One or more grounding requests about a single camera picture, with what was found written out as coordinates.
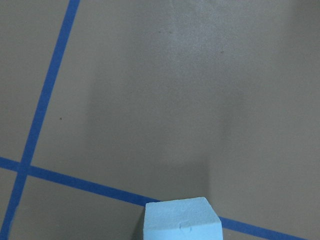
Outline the light blue foam block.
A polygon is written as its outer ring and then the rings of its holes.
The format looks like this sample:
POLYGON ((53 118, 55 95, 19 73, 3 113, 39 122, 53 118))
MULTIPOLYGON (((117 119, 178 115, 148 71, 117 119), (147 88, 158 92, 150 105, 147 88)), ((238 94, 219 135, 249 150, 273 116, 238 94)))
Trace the light blue foam block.
POLYGON ((145 205, 144 240, 222 240, 222 222, 205 197, 145 205))

